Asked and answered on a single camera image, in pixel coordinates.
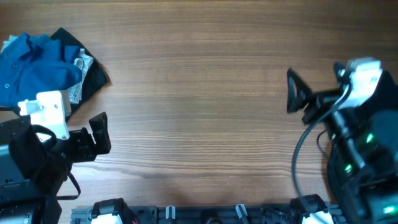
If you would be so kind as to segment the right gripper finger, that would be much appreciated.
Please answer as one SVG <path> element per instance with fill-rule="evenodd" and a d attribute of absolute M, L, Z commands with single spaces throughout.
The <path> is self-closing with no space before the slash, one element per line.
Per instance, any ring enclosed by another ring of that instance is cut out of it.
<path fill-rule="evenodd" d="M 345 69 L 346 65 L 343 64 L 342 62 L 336 61 L 333 64 L 333 71 L 335 73 L 336 81 L 339 85 L 343 85 L 346 83 Z"/>
<path fill-rule="evenodd" d="M 312 90 L 291 68 L 287 70 L 287 87 L 287 112 L 303 109 L 312 96 Z"/>

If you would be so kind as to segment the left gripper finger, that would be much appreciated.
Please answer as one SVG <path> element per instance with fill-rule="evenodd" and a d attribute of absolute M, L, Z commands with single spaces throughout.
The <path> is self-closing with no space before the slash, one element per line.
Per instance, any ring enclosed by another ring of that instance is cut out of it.
<path fill-rule="evenodd" d="M 34 133 L 37 135 L 41 143 L 44 143 L 46 146 L 55 146 L 57 143 L 56 134 L 51 131 L 49 128 L 44 126 L 33 124 L 32 129 Z"/>
<path fill-rule="evenodd" d="M 108 117 L 105 112 L 97 114 L 89 120 L 95 140 L 94 153 L 96 155 L 109 154 L 111 141 L 108 133 Z"/>

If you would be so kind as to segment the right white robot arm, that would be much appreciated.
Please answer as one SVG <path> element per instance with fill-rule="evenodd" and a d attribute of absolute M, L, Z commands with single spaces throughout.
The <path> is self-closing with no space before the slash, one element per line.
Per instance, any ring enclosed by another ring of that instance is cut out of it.
<path fill-rule="evenodd" d="M 397 85 L 375 58 L 333 66 L 337 88 L 314 92 L 287 71 L 287 112 L 303 111 L 306 130 L 292 156 L 297 198 L 289 223 L 397 222 Z M 299 152 L 313 128 L 325 125 L 331 141 L 326 177 L 335 205 L 304 195 L 297 180 Z"/>

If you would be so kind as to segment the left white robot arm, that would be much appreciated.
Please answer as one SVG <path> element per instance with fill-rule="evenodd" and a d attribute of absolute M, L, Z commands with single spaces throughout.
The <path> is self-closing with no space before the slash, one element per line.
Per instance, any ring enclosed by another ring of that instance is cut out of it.
<path fill-rule="evenodd" d="M 72 166 L 111 150 L 107 114 L 92 117 L 89 124 L 92 133 L 81 128 L 69 139 L 58 139 L 28 116 L 1 123 L 1 223 L 58 223 L 59 202 L 79 197 L 59 195 L 62 184 L 70 180 L 81 190 Z"/>

